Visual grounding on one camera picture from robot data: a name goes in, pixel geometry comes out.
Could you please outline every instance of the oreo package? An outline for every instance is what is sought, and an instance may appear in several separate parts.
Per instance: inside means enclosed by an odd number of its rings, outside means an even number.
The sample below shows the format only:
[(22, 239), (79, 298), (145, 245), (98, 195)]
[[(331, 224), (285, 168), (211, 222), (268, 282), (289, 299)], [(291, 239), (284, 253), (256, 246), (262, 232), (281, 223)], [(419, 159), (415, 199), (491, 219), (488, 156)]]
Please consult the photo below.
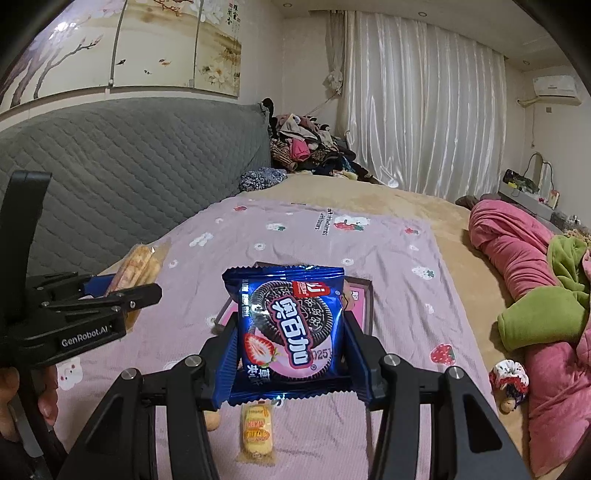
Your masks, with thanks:
[(231, 268), (222, 278), (239, 316), (242, 366), (231, 403), (348, 390), (341, 363), (342, 268)]

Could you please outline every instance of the metal screw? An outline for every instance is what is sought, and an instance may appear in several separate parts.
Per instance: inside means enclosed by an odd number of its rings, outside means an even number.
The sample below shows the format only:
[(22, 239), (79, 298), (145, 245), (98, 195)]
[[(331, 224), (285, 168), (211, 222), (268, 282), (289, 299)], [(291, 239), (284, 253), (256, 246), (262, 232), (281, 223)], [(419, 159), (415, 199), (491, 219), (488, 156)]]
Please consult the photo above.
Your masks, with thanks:
[(393, 353), (389, 353), (384, 357), (384, 363), (391, 367), (396, 367), (400, 365), (400, 357), (398, 355), (394, 355)]
[(451, 367), (447, 373), (450, 377), (455, 378), (456, 380), (460, 380), (464, 376), (464, 370), (460, 367)]
[(133, 378), (135, 378), (135, 376), (138, 374), (138, 371), (135, 368), (126, 368), (125, 370), (123, 370), (121, 372), (121, 378), (123, 380), (131, 380)]
[(185, 365), (187, 365), (187, 367), (198, 367), (201, 365), (201, 362), (201, 357), (198, 355), (191, 355), (185, 359)]

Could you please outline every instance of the air conditioner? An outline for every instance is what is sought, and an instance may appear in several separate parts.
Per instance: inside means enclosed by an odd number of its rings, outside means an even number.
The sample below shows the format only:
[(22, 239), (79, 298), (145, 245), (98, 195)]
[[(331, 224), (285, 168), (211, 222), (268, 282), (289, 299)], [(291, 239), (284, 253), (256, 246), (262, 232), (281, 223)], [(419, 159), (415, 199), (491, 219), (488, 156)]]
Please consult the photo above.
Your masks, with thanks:
[(535, 94), (543, 103), (562, 103), (580, 105), (576, 81), (570, 75), (551, 75), (534, 79)]

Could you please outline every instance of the gray headboard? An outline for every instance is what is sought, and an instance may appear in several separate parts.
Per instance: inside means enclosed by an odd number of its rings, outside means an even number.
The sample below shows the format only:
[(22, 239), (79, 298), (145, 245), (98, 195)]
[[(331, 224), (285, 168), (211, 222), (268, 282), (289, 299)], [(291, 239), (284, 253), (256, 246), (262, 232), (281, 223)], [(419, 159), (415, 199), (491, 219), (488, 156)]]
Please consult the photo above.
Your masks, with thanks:
[(270, 166), (259, 105), (134, 98), (68, 107), (0, 132), (0, 193), (17, 169), (53, 174), (29, 274), (98, 273), (238, 193)]

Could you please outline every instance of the beige blanket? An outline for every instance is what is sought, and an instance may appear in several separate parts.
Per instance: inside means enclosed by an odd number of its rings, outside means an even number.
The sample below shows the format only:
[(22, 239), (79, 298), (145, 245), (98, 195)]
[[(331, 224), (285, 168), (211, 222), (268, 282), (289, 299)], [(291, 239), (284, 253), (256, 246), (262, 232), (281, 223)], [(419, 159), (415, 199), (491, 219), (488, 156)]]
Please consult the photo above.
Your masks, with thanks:
[[(509, 358), (495, 322), (497, 315), (512, 303), (512, 299), (501, 275), (470, 244), (467, 231), (470, 212), (467, 209), (436, 197), (304, 173), (290, 175), (286, 181), (268, 190), (242, 195), (428, 220), (462, 299), (487, 369)], [(510, 358), (522, 360), (518, 352), (513, 352)], [(527, 404), (508, 415), (501, 414), (500, 418), (517, 449), (529, 463)], [(558, 468), (542, 478), (554, 480), (562, 470)]]

